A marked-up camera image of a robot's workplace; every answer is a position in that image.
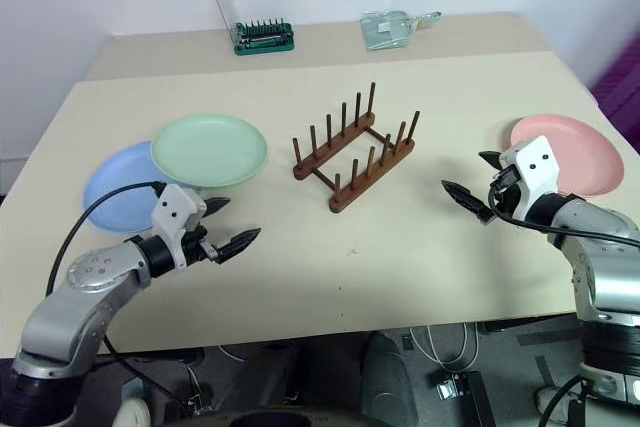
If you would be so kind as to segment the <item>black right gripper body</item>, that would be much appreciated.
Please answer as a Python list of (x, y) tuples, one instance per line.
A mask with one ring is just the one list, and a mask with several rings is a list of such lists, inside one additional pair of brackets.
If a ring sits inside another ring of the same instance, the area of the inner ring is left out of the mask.
[(511, 165), (498, 172), (490, 184), (489, 208), (495, 216), (504, 221), (516, 221), (514, 213), (521, 200), (520, 180), (517, 167)]

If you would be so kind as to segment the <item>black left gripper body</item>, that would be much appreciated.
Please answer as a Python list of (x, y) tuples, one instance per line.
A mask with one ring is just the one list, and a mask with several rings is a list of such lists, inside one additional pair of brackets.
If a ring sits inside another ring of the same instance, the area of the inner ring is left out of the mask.
[(187, 266), (203, 260), (219, 263), (221, 254), (217, 247), (207, 240), (207, 229), (197, 224), (192, 230), (185, 232), (181, 239), (181, 250)]

